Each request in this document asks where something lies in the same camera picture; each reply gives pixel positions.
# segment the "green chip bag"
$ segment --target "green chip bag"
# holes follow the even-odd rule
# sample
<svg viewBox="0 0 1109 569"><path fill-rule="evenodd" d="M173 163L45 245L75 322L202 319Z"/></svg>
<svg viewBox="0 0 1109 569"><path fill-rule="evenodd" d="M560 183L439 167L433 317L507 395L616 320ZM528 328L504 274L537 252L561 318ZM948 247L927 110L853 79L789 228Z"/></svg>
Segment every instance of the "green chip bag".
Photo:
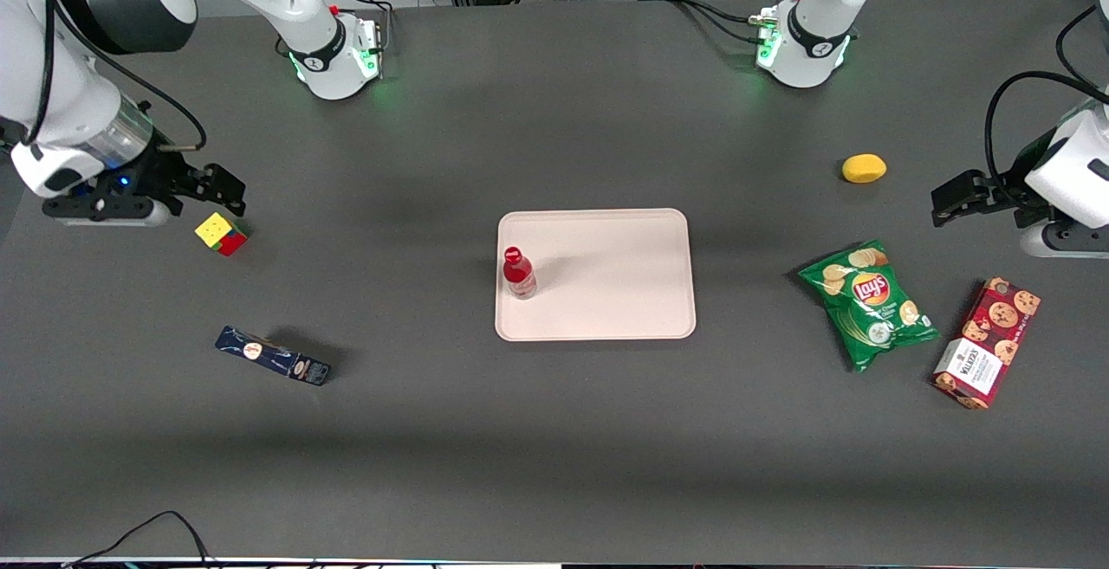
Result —
<svg viewBox="0 0 1109 569"><path fill-rule="evenodd" d="M801 271L801 277L820 289L855 372L871 367L879 353L939 337L928 316L897 284L876 240L813 264Z"/></svg>

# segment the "plastic bottle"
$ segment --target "plastic bottle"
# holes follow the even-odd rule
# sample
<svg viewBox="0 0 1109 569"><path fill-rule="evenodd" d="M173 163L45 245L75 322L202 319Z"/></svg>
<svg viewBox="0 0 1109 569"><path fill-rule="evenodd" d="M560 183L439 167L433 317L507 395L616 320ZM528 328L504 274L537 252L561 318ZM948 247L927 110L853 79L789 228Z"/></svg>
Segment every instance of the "plastic bottle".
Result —
<svg viewBox="0 0 1109 569"><path fill-rule="evenodd" d="M536 295L536 272L531 262L515 246L505 251L505 281L508 289L517 298L531 298Z"/></svg>

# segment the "red cookie box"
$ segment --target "red cookie box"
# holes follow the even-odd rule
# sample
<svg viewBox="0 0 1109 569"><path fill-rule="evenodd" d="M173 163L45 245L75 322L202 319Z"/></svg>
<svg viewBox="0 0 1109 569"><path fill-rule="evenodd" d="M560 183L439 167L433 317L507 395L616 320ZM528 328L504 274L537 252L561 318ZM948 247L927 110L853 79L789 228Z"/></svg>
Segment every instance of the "red cookie box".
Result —
<svg viewBox="0 0 1109 569"><path fill-rule="evenodd" d="M988 409L1039 304L1001 277L987 281L932 375L936 387L968 409Z"/></svg>

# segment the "blue box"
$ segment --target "blue box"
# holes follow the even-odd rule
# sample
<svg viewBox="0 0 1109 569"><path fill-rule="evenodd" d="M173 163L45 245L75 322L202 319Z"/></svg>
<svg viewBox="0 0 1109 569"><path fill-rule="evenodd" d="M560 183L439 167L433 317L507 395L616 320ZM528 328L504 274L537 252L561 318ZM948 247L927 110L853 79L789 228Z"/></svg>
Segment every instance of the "blue box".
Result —
<svg viewBox="0 0 1109 569"><path fill-rule="evenodd" d="M309 385L322 385L332 366L307 355L277 346L264 337L255 337L233 326L223 327L215 347L236 357L253 360L277 374Z"/></svg>

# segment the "rubik's cube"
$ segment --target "rubik's cube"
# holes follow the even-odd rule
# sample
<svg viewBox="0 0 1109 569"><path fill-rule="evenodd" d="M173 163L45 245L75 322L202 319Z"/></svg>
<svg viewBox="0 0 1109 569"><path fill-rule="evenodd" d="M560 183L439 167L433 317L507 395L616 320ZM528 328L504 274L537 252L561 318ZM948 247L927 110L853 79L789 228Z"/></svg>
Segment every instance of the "rubik's cube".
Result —
<svg viewBox="0 0 1109 569"><path fill-rule="evenodd" d="M196 227L196 234L208 248L220 255L230 255L246 243L246 235L218 213L211 214L207 221L201 223L201 226Z"/></svg>

